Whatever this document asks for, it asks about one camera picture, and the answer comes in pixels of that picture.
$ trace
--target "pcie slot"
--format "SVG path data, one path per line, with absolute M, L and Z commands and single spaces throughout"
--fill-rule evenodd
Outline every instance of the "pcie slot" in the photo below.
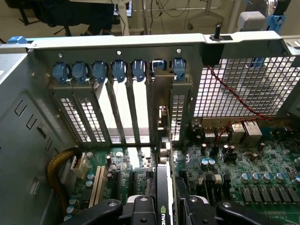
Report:
M 97 171 L 96 171 L 96 175 L 95 175 L 94 186 L 93 186 L 92 194 L 90 196 L 89 208 L 92 207 L 94 205 L 94 202 L 95 202 L 95 196 L 96 196 L 96 191 L 97 191 L 97 187 L 98 187 L 100 172 L 101 172 L 101 167 L 97 166 Z
M 96 194 L 96 198 L 95 198 L 95 205 L 98 204 L 99 201 L 102 200 L 103 197 L 103 192 L 104 192 L 104 188 L 105 188 L 105 183 L 106 183 L 106 169 L 104 166 L 101 167 L 101 172 L 100 172 L 100 177 L 99 177 L 99 184 L 98 184 L 98 188 L 97 188 L 97 194 Z
M 129 174 L 128 197 L 137 193 L 137 172 L 131 171 Z
M 120 195 L 121 195 L 121 172 L 117 171 L 115 173 L 115 176 L 114 176 L 113 182 L 112 182 L 111 198 L 119 200 Z

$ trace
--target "red wire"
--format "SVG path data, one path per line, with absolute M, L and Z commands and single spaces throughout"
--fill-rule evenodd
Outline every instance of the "red wire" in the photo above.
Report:
M 271 120 L 270 117 L 267 117 L 263 114 L 260 114 L 258 112 L 255 112 L 252 108 L 250 108 L 240 97 L 238 94 L 236 94 L 234 92 L 234 90 L 232 88 L 230 88 L 227 84 L 225 84 L 214 72 L 213 68 L 210 66 L 207 66 L 207 68 L 210 70 L 211 75 L 213 75 L 215 77 L 215 79 L 217 81 L 219 81 L 227 90 L 229 90 L 235 97 L 236 99 L 246 108 L 248 109 L 250 112 L 252 112 L 253 114 L 259 116 L 260 118 L 251 118 L 251 119 L 244 119 L 244 120 L 237 120 L 235 122 L 231 122 L 227 127 L 225 127 L 222 132 L 219 134 L 219 136 L 217 137 L 217 142 L 220 140 L 221 135 L 228 129 L 230 128 L 231 125 L 238 123 L 238 122 L 251 122 L 251 121 L 255 121 L 255 120 Z
M 246 108 L 248 109 L 250 112 L 252 112 L 253 114 L 259 116 L 259 117 L 262 117 L 262 118 L 265 118 L 266 120 L 270 120 L 269 117 L 263 115 L 263 114 L 260 114 L 258 112 L 255 112 L 252 108 L 250 108 L 240 97 L 238 94 L 236 94 L 234 92 L 234 90 L 232 88 L 230 88 L 227 84 L 225 84 L 214 72 L 213 68 L 211 68 L 210 66 L 207 66 L 207 68 L 210 70 L 210 73 L 211 75 L 213 75 L 215 77 L 215 79 L 217 81 L 219 81 L 227 90 L 229 90 L 235 97 L 236 99 Z

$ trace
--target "chip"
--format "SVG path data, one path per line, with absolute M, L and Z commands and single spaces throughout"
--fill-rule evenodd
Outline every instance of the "chip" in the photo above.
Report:
M 260 165 L 260 166 L 259 166 L 259 170 L 260 170 L 260 171 L 266 171 L 267 168 L 266 168 L 264 165 Z

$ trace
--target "white pcie slot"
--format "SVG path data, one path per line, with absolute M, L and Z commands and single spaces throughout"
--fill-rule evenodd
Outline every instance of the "white pcie slot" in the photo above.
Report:
M 92 207 L 94 205 L 94 202 L 95 202 L 95 196 L 96 196 L 96 191 L 97 191 L 97 188 L 98 188 L 98 182 L 99 182 L 100 173 L 101 173 L 101 167 L 97 166 L 97 171 L 96 171 L 94 186 L 93 186 L 92 194 L 90 196 L 89 208 Z
M 95 205 L 97 205 L 98 202 L 102 200 L 102 195 L 103 195 L 103 191 L 104 191 L 104 188 L 105 188 L 105 182 L 106 182 L 105 172 L 106 172 L 106 169 L 105 169 L 104 166 L 102 166 L 100 177 L 99 177 L 99 185 L 98 185 L 98 188 L 97 188 L 97 194 L 96 194 L 96 198 L 95 198 Z

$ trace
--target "perforated metal panel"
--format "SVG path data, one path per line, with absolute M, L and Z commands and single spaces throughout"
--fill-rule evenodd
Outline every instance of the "perforated metal panel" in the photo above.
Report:
M 90 128 L 97 140 L 97 142 L 105 142 L 104 136 L 102 134 L 98 119 L 96 117 L 94 108 L 92 106 L 92 103 L 88 98 L 80 98 L 79 102 L 82 106 L 82 109 L 84 111 L 84 114 L 90 124 Z
M 86 127 L 84 126 L 84 124 L 78 114 L 78 111 L 74 108 L 73 103 L 70 101 L 69 98 L 61 98 L 60 100 L 64 106 L 65 111 L 68 114 L 68 117 L 72 121 L 72 125 L 78 132 L 78 134 L 81 138 L 81 141 L 82 142 L 91 142 L 91 139 L 90 139 L 89 134 L 87 133 Z
M 276 115 L 299 80 L 299 67 L 291 67 L 294 57 L 223 59 L 215 74 L 255 111 Z M 194 117 L 252 116 L 223 85 L 203 68 Z
M 173 96 L 173 108 L 172 108 L 172 120 L 171 120 L 172 141 L 179 141 L 184 97 L 185 97 L 184 95 Z

